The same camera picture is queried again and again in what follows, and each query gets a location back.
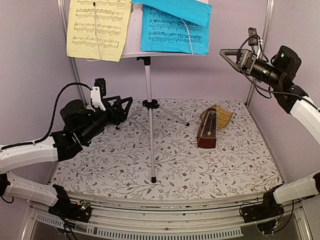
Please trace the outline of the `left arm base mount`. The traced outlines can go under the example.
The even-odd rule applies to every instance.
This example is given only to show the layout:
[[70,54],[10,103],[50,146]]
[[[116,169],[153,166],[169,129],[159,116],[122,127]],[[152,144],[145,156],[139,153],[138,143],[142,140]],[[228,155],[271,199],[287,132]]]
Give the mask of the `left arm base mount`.
[[60,198],[54,206],[49,207],[48,213],[62,219],[88,223],[92,214],[92,208],[89,201],[79,200],[74,203],[69,199]]

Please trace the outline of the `dark red wooden metronome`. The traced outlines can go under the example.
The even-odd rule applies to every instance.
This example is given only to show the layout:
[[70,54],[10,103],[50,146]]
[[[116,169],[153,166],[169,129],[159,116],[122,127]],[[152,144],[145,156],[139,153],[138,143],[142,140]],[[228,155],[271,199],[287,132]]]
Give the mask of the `dark red wooden metronome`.
[[202,149],[214,149],[216,147],[217,134],[217,110],[214,107],[204,112],[198,132],[197,147]]

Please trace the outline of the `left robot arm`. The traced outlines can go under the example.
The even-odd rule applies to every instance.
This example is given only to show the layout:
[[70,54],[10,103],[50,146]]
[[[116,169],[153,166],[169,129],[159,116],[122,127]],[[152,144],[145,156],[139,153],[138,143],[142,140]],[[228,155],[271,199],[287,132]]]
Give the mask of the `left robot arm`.
[[92,139],[102,133],[107,125],[120,125],[127,117],[132,97],[107,97],[106,81],[95,79],[90,90],[91,108],[74,99],[60,110],[64,122],[61,131],[48,132],[40,139],[2,145],[0,147],[0,195],[16,197],[55,208],[63,217],[74,213],[74,204],[62,186],[43,185],[21,178],[12,170],[46,162],[62,162],[74,158]]

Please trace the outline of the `white tripod music stand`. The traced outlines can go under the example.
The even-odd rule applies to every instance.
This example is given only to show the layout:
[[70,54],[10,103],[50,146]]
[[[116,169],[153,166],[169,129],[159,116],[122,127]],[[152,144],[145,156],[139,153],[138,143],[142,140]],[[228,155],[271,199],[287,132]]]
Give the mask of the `white tripod music stand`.
[[145,86],[146,86],[146,100],[144,100],[140,107],[135,110],[130,116],[126,118],[125,121],[120,123],[116,129],[119,130],[126,122],[136,116],[143,108],[148,110],[148,123],[149,128],[146,131],[149,133],[149,150],[150,150],[150,162],[151,162],[151,182],[155,183],[156,172],[155,172],[155,159],[154,159],[154,122],[153,122],[153,110],[161,109],[171,117],[176,119],[179,123],[185,126],[190,124],[173,114],[168,109],[158,104],[156,99],[152,97],[152,81],[151,81],[151,57],[156,56],[180,56],[182,53],[178,52],[168,52],[168,51],[142,51],[141,50],[141,33],[143,26],[143,13],[146,11],[143,9],[141,4],[137,6],[130,6],[130,13],[133,13],[135,10],[138,13],[135,13],[128,20],[128,25],[126,28],[126,39],[124,42],[124,47],[121,52],[121,58],[136,58],[137,61],[142,60],[144,64],[144,73],[145,73]]

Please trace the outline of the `white blue sheet music booklet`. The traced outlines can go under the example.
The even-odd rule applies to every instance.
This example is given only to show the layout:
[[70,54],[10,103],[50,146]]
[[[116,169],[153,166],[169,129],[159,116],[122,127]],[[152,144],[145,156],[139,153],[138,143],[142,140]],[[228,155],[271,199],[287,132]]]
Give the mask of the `white blue sheet music booklet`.
[[133,0],[132,3],[142,5],[141,51],[209,53],[212,5],[199,0]]

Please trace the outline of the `yellow sheet music page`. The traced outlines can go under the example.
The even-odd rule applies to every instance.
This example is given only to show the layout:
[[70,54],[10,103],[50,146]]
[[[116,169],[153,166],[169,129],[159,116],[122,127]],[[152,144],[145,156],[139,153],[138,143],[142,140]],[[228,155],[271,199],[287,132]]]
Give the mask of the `yellow sheet music page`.
[[130,0],[71,0],[67,55],[119,62],[126,43],[131,8]]

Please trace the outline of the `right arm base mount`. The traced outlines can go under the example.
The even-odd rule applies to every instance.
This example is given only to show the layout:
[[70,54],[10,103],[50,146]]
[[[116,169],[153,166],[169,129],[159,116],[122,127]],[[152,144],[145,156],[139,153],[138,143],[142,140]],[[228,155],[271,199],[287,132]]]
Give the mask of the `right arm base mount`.
[[264,236],[272,235],[276,232],[284,213],[285,211],[281,204],[268,200],[259,204],[245,201],[239,207],[239,214],[244,222],[256,222],[257,230]]

